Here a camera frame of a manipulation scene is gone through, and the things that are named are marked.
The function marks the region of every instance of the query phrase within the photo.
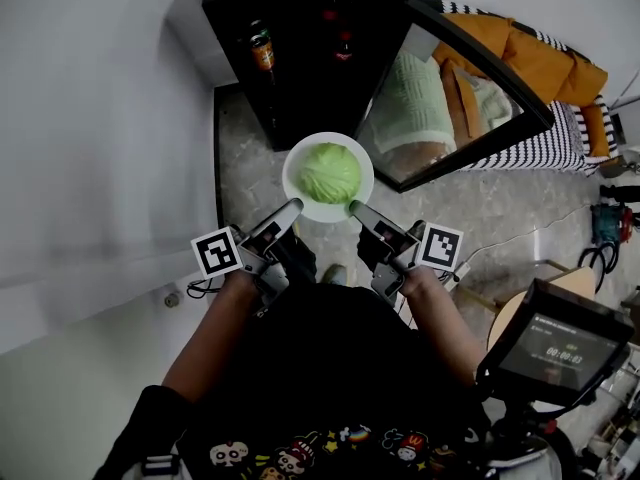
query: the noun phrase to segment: striped fabric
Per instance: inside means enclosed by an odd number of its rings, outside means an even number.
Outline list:
[[[476,7],[450,2],[446,0],[423,0],[440,13],[444,14],[480,14],[499,16]],[[539,41],[548,44],[556,50],[573,51],[567,45],[521,23],[514,23],[518,29],[535,36]],[[601,95],[596,98],[595,104],[602,108],[605,131],[609,143],[609,157],[589,157],[591,147],[589,136],[584,124],[584,117],[579,107],[571,107],[566,111],[564,103],[552,101],[549,109],[553,112],[555,124],[550,130],[516,144],[504,151],[484,158],[479,162],[468,165],[463,170],[485,169],[553,169],[556,171],[573,171],[593,174],[598,165],[620,155],[618,146],[613,136],[611,116]],[[575,129],[579,130],[579,141],[573,140]]]

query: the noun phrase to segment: camera screen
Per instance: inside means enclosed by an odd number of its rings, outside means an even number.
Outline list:
[[[615,341],[535,314],[500,368],[581,391],[617,347]]]

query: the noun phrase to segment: lettuce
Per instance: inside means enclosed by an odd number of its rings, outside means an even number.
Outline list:
[[[299,188],[319,203],[348,203],[360,189],[360,164],[346,147],[325,142],[311,149],[299,172]]]

